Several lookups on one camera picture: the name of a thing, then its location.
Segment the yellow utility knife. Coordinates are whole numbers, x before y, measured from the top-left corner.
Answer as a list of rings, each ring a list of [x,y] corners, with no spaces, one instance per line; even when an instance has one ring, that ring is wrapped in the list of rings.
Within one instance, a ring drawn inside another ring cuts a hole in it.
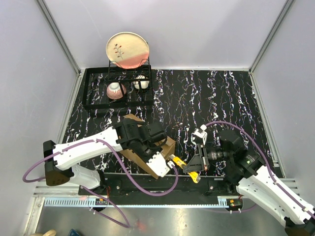
[[[194,183],[200,182],[201,177],[200,177],[199,173],[197,173],[196,171],[188,171],[187,172],[186,171],[187,164],[182,159],[180,159],[179,157],[177,157],[173,154],[170,155],[169,157],[174,163],[176,163],[183,170],[184,173],[188,174],[191,177],[191,179]]]

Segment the brown cardboard express box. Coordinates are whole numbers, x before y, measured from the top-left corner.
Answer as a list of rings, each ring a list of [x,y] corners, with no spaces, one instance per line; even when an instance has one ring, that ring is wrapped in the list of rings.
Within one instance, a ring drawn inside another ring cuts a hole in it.
[[[148,160],[142,160],[135,154],[135,144],[142,143],[152,147],[160,147],[160,153],[167,160],[168,157],[175,153],[175,141],[168,137],[160,122],[146,123],[133,114],[125,115],[124,119],[114,125],[118,135],[117,143],[123,150],[120,153],[138,167],[151,175],[153,178],[158,177],[146,164]]]

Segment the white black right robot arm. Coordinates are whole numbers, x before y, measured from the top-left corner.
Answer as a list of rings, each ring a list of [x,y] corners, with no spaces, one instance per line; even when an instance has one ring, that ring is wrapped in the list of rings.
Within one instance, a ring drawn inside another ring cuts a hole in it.
[[[207,133],[195,129],[193,139],[197,150],[184,167],[184,173],[207,171],[210,163],[225,161],[224,191],[251,199],[281,225],[289,236],[315,234],[315,208],[285,185],[267,166],[267,161],[245,148],[233,130],[219,133],[218,147],[206,144]]]

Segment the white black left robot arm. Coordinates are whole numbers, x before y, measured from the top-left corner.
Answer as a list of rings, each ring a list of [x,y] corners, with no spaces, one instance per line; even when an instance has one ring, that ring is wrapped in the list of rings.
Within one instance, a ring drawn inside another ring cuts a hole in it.
[[[85,185],[93,193],[100,195],[106,190],[106,182],[98,171],[79,166],[90,158],[123,150],[131,150],[158,177],[164,177],[170,170],[162,155],[162,146],[167,135],[158,122],[146,123],[131,118],[107,129],[67,144],[53,141],[43,143],[44,157],[49,155],[44,164],[45,180],[48,186],[59,186],[67,182]]]

